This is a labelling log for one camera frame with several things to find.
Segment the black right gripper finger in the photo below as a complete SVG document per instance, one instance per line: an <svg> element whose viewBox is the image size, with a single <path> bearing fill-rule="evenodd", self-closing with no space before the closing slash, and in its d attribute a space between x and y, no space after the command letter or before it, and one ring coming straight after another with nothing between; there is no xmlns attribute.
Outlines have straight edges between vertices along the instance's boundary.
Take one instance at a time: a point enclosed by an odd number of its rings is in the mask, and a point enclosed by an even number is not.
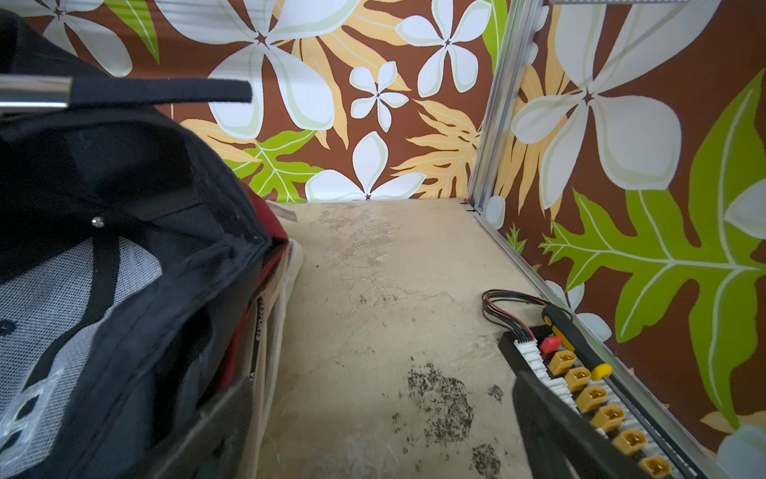
<svg viewBox="0 0 766 479"><path fill-rule="evenodd" d="M648 477L532 373L516 374L512 397L535 478Z"/></svg>

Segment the black baseball cap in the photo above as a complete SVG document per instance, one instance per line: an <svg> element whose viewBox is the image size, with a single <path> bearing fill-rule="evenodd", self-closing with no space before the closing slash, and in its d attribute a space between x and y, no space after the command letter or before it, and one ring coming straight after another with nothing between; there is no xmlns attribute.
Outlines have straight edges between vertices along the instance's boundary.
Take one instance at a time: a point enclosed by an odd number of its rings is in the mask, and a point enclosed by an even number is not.
<svg viewBox="0 0 766 479"><path fill-rule="evenodd" d="M251 85L113 78L8 9L1 78L69 96L1 116L2 476L236 477L272 237L160 106L245 103Z"/></svg>

